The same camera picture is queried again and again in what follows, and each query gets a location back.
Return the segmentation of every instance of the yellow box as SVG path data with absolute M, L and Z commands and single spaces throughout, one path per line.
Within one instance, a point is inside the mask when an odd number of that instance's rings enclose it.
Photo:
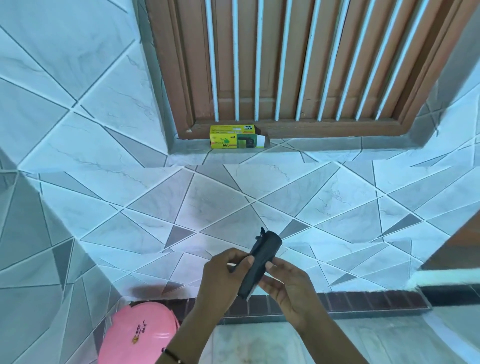
M 265 136 L 255 125 L 212 125 L 212 149 L 265 148 Z

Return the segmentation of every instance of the black bracelet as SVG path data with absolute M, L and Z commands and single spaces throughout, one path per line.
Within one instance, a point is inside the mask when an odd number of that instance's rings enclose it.
M 167 354 L 170 358 L 172 358 L 173 360 L 175 360 L 177 362 L 177 364 L 185 364 L 182 360 L 179 359 L 178 356 L 176 356 L 174 353 L 172 353 L 170 350 L 168 350 L 167 348 L 163 348 L 162 349 L 162 352 L 164 352 L 165 354 Z

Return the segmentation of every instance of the person's left hand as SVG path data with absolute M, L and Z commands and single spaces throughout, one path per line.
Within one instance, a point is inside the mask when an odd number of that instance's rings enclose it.
M 253 256 L 236 248 L 215 255 L 205 264 L 194 310 L 220 320 L 235 300 L 254 260 Z M 227 263 L 238 264 L 234 272 L 230 273 Z

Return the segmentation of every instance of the white metal bar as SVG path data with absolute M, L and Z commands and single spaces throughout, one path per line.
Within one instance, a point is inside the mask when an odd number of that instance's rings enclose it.
M 240 75 L 239 75 L 239 3 L 232 0 L 233 22 L 233 84 L 235 87 L 235 121 L 240 121 Z
M 206 15 L 207 15 L 208 50 L 209 50 L 209 56 L 210 56 L 210 75 L 212 77 L 213 110 L 215 113 L 215 122 L 218 122 L 218 95 L 216 92 L 215 41 L 214 41 L 214 34 L 213 34 L 212 1 L 211 0 L 205 0 L 205 9 L 206 9 Z
M 360 35 L 357 40 L 357 46 L 355 47 L 352 63 L 350 64 L 347 80 L 345 81 L 345 86 L 343 88 L 342 98 L 340 99 L 340 104 L 338 105 L 338 111 L 336 112 L 335 120 L 337 121 L 340 120 L 340 117 L 342 116 L 343 106 L 345 105 L 345 100 L 347 99 L 348 89 L 350 88 L 350 83 L 352 82 L 353 73 L 355 71 L 355 67 L 357 66 L 357 61 L 360 55 L 361 46 L 365 39 L 365 34 L 367 33 L 368 25 L 370 23 L 370 18 L 372 17 L 373 8 L 375 7 L 375 1 L 376 0 L 370 0 L 370 3 L 368 4 L 367 12 L 365 13 L 365 19 L 363 19 Z
M 419 26 L 420 20 L 425 13 L 425 10 L 427 9 L 429 0 L 421 0 L 421 2 L 418 4 L 418 6 L 415 9 L 415 13 L 412 16 L 412 22 L 410 24 L 410 29 L 408 30 L 408 33 L 406 34 L 405 40 L 402 42 L 402 50 L 400 51 L 400 54 L 396 57 L 395 60 L 395 66 L 393 70 L 390 72 L 390 76 L 388 78 L 388 83 L 386 88 L 383 91 L 383 95 L 380 101 L 380 105 L 378 106 L 377 114 L 375 116 L 375 120 L 378 120 L 380 118 L 380 115 L 382 114 L 382 111 L 385 107 L 385 103 L 387 102 L 388 96 L 390 95 L 390 92 L 392 91 L 393 85 L 395 83 L 395 80 L 398 76 L 398 73 L 400 72 L 400 68 L 402 67 L 403 61 L 405 59 L 405 56 L 407 55 L 408 49 L 410 48 L 410 45 L 412 43 L 413 36 L 415 35 L 417 28 Z
M 385 30 L 384 38 L 382 39 L 382 43 L 380 44 L 380 48 L 378 49 L 377 56 L 375 58 L 375 62 L 373 63 L 372 69 L 370 71 L 370 75 L 368 76 L 368 81 L 365 86 L 365 89 L 363 90 L 359 108 L 357 110 L 357 114 L 355 115 L 356 121 L 360 119 L 361 112 L 363 111 L 363 107 L 365 106 L 365 102 L 367 101 L 368 93 L 372 86 L 373 79 L 377 74 L 378 66 L 380 65 L 382 56 L 384 55 L 385 48 L 387 47 L 388 40 L 390 39 L 390 35 L 392 33 L 393 26 L 395 25 L 395 21 L 400 11 L 400 7 L 402 6 L 402 3 L 403 3 L 403 0 L 396 0 L 395 7 L 392 11 L 392 15 L 390 16 L 390 21 L 388 22 L 387 29 Z
M 260 70 L 262 66 L 262 37 L 264 33 L 264 0 L 258 0 L 257 56 L 255 64 L 255 121 L 260 113 Z
M 340 4 L 340 12 L 336 19 L 335 33 L 332 42 L 332 48 L 330 49 L 330 61 L 328 62 L 327 74 L 325 76 L 324 90 L 322 92 L 322 98 L 320 99 L 320 108 L 318 109 L 317 120 L 321 121 L 325 104 L 327 102 L 328 89 L 330 87 L 330 82 L 332 81 L 333 69 L 335 68 L 336 56 L 338 54 L 338 48 L 340 47 L 340 40 L 342 39 L 343 26 L 345 25 L 345 19 L 347 18 L 348 6 L 350 5 L 350 0 L 342 0 Z
M 312 22 L 310 24 L 310 34 L 308 35 L 307 52 L 305 54 L 305 62 L 303 63 L 303 73 L 301 76 L 299 100 L 297 102 L 297 112 L 295 120 L 300 120 L 301 107 L 303 104 L 303 97 L 305 96 L 305 86 L 307 85 L 308 68 L 310 67 L 310 58 L 312 56 L 313 41 L 315 39 L 315 30 L 317 29 L 318 12 L 320 10 L 320 3 L 322 0 L 315 0 L 313 6 Z
M 287 59 L 288 32 L 290 30 L 290 16 L 292 15 L 293 0 L 287 0 L 285 23 L 283 25 L 282 54 L 280 56 L 280 74 L 278 75 L 278 90 L 276 92 L 275 121 L 280 118 L 280 102 L 282 100 L 283 78 L 285 76 L 285 61 Z

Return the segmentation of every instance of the pink lid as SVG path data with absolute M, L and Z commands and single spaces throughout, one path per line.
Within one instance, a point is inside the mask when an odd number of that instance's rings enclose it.
M 179 326 L 175 315 L 157 302 L 125 306 L 112 322 L 98 364 L 155 364 Z

